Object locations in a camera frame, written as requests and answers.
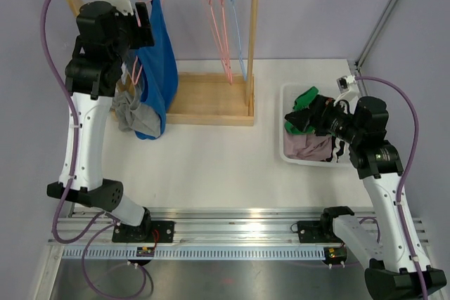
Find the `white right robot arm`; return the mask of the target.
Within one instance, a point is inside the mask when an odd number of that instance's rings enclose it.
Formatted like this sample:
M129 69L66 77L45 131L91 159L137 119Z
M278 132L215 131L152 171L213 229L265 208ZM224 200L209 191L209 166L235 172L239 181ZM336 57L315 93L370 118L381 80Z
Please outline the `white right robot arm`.
M444 271L433 268L418 239L401 180L406 172L397 149L386 140L386 103L364 96L354 113L332 98L318 95L305 108L285 115L296 129L313 128L349 144L350 161L371 199L379 226L377 242L346 207L324 209L323 239L342 240L364 268L372 299L427 299L447 284Z

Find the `pink wire hanger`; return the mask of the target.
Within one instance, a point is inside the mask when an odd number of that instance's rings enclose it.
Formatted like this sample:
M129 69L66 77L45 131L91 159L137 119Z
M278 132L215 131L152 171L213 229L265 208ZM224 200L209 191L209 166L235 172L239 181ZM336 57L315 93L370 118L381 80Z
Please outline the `pink wire hanger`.
M230 59L228 32L226 26L225 5L224 0L217 0L217 1L218 5L220 6L220 14L219 14L220 30L217 33L219 34L219 44L221 47L221 61L223 62L224 72L226 74L228 83L232 85L233 74L231 70L231 59Z

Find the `blue tank top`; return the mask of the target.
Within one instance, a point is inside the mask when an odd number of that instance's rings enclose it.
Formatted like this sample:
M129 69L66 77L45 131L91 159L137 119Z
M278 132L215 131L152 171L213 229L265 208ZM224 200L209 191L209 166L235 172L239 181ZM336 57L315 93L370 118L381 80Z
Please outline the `blue tank top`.
M136 52L143 66L143 92L139 112L148 127L138 127L135 134L141 140L155 140L164 132L167 113L179 85L178 69L162 11L161 0L151 0L150 23L155 44Z

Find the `light blue wire hanger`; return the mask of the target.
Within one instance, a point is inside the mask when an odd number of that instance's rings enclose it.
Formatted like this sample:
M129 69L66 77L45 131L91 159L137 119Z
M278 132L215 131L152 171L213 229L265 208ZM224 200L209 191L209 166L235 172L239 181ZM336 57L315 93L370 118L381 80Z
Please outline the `light blue wire hanger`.
M231 31L236 56L240 65L240 70L245 81L248 80L248 73L243 60L243 49L240 37L240 28L238 23L238 16L236 11L236 0L226 0L228 4L229 20L231 21Z

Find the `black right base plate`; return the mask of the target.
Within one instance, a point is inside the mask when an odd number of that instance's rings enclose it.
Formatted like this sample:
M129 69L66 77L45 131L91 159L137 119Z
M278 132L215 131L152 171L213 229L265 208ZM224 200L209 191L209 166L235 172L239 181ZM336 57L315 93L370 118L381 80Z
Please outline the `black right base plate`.
M299 241L305 244L342 244L331 227L320 221L298 221L297 234Z

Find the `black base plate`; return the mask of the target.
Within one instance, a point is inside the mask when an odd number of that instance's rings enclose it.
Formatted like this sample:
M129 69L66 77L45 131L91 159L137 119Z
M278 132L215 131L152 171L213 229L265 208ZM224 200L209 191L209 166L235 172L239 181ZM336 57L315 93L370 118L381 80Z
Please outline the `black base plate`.
M121 224L115 226L112 233L114 243L173 243L173 221L150 221L147 225L129 226Z
M342 244L331 227L320 221L298 221L297 234L299 241L305 244Z

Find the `green tank top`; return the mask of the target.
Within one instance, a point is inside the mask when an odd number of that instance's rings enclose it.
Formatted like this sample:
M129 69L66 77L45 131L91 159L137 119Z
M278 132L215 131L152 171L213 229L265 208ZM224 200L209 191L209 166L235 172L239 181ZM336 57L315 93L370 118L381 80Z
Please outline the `green tank top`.
M306 90L304 93L302 93L295 99L292 111L296 112L298 110L303 110L304 108L308 107L308 105L313 101L313 99L315 99L315 97L318 94L319 90L315 86L310 87L308 90ZM284 129L290 135L295 136L313 134L315 132L314 127L311 126L306 131L300 131L289 121L284 122Z

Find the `black white striped tank top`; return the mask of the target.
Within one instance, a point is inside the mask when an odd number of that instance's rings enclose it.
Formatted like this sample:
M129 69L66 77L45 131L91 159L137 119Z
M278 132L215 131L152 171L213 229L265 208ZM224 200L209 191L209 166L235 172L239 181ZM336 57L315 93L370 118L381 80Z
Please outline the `black white striped tank top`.
M324 162L327 163L336 163L336 164L342 164L345 162L345 157L348 153L348 144L334 136L331 137L331 153L330 156L327 157Z

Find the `mauve pink tank top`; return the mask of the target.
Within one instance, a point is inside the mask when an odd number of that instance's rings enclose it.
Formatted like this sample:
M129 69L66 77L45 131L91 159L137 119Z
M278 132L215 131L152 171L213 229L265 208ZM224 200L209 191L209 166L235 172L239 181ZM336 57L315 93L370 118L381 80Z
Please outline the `mauve pink tank top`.
M332 138L315 134L284 133L283 153L290 159L323 161L331 156Z

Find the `white perforated plastic basket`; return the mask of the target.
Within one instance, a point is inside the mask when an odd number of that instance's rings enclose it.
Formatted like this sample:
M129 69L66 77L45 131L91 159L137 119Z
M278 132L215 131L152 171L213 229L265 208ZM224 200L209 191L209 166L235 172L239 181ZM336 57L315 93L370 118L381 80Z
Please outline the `white perforated plastic basket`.
M319 94L335 98L339 95L339 90L336 86L326 86L323 84L299 84L299 83L286 83L282 85L280 90L279 98L279 150L281 159L287 163L298 164L302 166L310 167L325 167L325 168L346 168L351 167L351 162L349 160L349 148L347 156L345 157L345 162L342 164L327 163L323 161L306 161L298 159L290 159L286 157L283 153L283 136L287 133L284 129L285 115L293 111L293 105L295 99L308 90L310 87L315 86L319 90Z

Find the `aluminium corner frame post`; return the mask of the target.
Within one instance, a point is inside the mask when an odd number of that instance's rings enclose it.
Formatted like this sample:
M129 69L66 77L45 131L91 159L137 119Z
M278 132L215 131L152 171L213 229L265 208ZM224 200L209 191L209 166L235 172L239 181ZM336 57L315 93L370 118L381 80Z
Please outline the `aluminium corner frame post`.
M354 62L354 66L357 72L360 72L365 61L369 57L375 43L379 39L380 35L383 33L384 28L388 24L397 4L400 0L387 0L380 17L378 18L374 28L372 29L362 51L360 52L358 58Z

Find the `wooden clothes rack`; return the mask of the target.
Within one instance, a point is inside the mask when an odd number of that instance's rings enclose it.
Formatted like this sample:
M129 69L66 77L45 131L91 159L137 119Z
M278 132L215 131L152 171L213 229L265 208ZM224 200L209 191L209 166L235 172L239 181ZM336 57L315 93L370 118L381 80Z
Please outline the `wooden clothes rack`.
M169 124L252 126L254 124L253 61L257 34L258 1L251 0L247 50L247 81L238 74L227 84L218 72L181 72L179 89L169 108Z

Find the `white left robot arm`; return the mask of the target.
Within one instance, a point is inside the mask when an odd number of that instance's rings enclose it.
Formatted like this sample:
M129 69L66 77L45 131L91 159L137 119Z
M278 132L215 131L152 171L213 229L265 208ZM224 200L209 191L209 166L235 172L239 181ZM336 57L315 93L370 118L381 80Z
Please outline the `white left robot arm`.
M116 83L130 50L153 46L147 7L118 10L106 1L84 4L76 18L79 34L65 68L70 99L66 163L58 181L48 185L49 197L105 211L127 229L136 242L152 233L150 212L124 194L121 182L102 174L103 138Z

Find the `grey tank top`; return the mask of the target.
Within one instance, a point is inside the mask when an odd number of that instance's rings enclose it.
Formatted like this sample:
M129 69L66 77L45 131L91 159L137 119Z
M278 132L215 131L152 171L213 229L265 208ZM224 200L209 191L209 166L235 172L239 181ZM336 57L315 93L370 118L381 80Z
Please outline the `grey tank top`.
M133 93L122 89L120 85L125 85L122 79L118 81L112 100L112 109L115 111L119 130L134 131L136 135L144 138L159 138L162 134L160 116L151 106L143 102L146 85L142 80L136 85L131 84Z

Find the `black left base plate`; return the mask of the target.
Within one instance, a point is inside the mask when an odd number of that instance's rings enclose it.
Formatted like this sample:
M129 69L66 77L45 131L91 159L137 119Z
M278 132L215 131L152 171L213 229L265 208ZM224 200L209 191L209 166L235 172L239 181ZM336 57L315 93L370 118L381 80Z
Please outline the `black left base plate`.
M115 226L112 233L114 243L173 243L173 221L150 221L147 225L129 226L121 224Z

